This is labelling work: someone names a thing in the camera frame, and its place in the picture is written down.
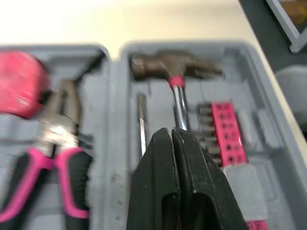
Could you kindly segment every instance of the hammer handle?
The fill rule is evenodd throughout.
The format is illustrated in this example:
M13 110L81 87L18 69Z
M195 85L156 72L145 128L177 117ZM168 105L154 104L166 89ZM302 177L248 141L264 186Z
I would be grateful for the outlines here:
M175 118L177 127L183 130L189 130L189 118L187 110L187 101L184 88L181 85L174 85L172 91L175 99Z

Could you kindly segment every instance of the pink rubber grip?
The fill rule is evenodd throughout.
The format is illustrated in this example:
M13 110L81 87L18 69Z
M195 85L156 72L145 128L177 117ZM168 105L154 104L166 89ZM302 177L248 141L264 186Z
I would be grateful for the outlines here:
M0 213L0 223L7 222L17 216L27 202L37 179L43 169L52 169L53 161L35 148L30 148L27 152L29 162L26 171L20 180L16 191L12 195L8 205Z
M73 155L80 152L83 152L83 149L80 147L63 151L57 155L56 165L59 171L59 183L65 213L74 218L87 219L89 218L89 211L79 209L75 206L71 191L69 161Z

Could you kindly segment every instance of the pliers jaw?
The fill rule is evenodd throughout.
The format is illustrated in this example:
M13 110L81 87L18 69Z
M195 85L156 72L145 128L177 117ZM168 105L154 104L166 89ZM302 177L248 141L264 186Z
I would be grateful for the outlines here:
M54 145L60 151L77 147L76 134L81 121L82 107L74 80L64 79L53 92L40 119L41 129L34 146L52 157Z

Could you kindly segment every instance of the black tool handle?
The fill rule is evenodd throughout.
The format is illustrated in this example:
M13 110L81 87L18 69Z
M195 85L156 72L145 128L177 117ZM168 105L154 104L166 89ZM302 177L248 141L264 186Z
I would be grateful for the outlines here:
M52 159L35 148L30 148L17 158L7 184L7 193L0 205L0 230L20 229L47 170L52 167Z
M85 197L92 160L80 147L65 150L56 158L66 230L89 229L89 207Z

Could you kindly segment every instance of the pliers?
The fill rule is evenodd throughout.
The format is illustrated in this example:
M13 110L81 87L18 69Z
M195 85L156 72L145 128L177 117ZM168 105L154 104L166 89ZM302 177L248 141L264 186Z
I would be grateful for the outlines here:
M43 184L42 179L54 167L59 174L66 229L89 229L85 194L93 158L78 146L81 113L74 80L63 80L40 118L40 131L34 145L17 158L0 208L0 230L21 228L35 193Z

